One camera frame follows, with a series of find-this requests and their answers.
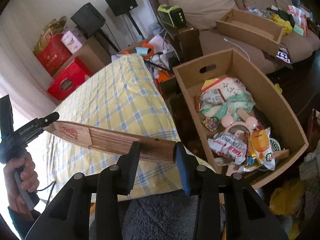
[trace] wooden folding fan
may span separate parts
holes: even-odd
[[[112,155],[127,154],[134,141],[140,143],[140,160],[175,163],[176,142],[111,131],[76,122],[56,121],[45,130],[81,147]]]

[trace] human hand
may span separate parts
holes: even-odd
[[[4,167],[4,181],[8,194],[9,207],[19,213],[29,215],[30,211],[21,196],[16,181],[14,172],[17,168],[25,165],[20,177],[22,180],[21,188],[28,192],[34,192],[39,186],[38,174],[35,172],[35,163],[32,161],[30,153],[27,153],[25,158],[11,159]]]

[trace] green and black portable speaker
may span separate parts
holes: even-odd
[[[158,13],[161,20],[173,28],[179,28],[186,25],[186,18],[184,17],[183,10],[178,5],[160,5]]]

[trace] yellow plaid tablecloth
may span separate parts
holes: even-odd
[[[122,56],[100,70],[65,99],[56,111],[60,120],[146,137],[180,140],[151,74],[137,54]],[[75,173],[82,172],[86,176],[99,173],[119,158],[73,145],[49,133],[45,136],[43,158],[47,166],[47,183],[57,181],[52,197]],[[118,199],[139,198],[180,188],[175,164],[140,161],[131,194]]]

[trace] speaker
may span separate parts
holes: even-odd
[[[79,29],[84,31],[88,38],[96,33],[106,22],[106,19],[91,3],[82,6],[71,17],[71,20],[74,21]]]
[[[138,6],[136,0],[106,0],[106,2],[115,16],[126,14]]]

